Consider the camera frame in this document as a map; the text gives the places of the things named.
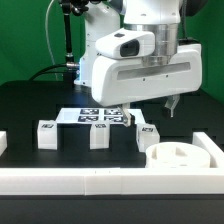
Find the black table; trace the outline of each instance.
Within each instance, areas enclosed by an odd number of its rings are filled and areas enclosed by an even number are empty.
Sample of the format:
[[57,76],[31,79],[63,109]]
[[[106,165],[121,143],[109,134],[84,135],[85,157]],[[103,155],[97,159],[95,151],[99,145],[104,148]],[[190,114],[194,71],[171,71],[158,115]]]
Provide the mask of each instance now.
[[[132,104],[155,124],[161,141],[192,142],[195,131],[207,133],[224,149],[224,106],[202,90],[183,94],[175,117],[161,110],[166,98]],[[59,126],[60,149],[37,149],[39,120],[54,120],[62,107],[99,107],[86,88],[63,82],[15,81],[0,87],[0,129],[8,148],[1,168],[144,167],[135,127],[111,127],[109,150],[89,150],[86,125]],[[1,222],[11,223],[223,223],[223,195],[1,196]]]

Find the white tray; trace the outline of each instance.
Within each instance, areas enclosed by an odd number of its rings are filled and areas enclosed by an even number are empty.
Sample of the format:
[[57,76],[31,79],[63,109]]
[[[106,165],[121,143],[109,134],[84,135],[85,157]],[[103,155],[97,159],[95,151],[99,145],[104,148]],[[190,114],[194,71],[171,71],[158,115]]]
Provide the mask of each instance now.
[[0,169],[0,195],[223,194],[224,153],[202,132],[192,144],[211,168]]

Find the white container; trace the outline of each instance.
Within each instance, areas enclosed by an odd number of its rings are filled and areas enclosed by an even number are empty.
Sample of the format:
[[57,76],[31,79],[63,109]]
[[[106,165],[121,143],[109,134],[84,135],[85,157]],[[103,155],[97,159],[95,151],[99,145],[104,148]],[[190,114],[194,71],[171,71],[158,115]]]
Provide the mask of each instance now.
[[209,168],[209,153],[198,146],[163,142],[146,149],[146,168]]
[[5,131],[0,131],[0,156],[7,148],[7,137]]

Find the white cube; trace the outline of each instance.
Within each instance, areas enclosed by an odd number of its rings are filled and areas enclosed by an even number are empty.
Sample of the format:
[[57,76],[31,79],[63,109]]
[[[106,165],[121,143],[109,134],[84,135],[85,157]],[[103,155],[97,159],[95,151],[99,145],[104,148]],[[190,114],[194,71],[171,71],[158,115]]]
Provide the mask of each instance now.
[[7,148],[7,137],[5,131],[0,131],[0,156]]
[[90,149],[107,149],[110,141],[110,122],[95,121],[90,129]]
[[39,121],[37,129],[38,149],[57,149],[57,123],[56,121]]
[[145,152],[146,149],[160,142],[160,135],[155,127],[151,124],[137,124],[136,141],[139,152]]

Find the white robot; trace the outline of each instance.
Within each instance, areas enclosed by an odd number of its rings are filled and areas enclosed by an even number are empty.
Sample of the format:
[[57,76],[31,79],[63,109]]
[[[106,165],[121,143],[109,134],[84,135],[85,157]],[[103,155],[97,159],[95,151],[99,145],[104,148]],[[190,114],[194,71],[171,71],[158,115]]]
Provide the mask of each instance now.
[[96,41],[100,56],[91,68],[92,97],[103,106],[122,105],[130,125],[131,102],[168,96],[165,107],[172,117],[179,94],[198,90],[202,82],[201,45],[177,43],[179,11],[186,0],[108,2],[125,15],[124,27]]

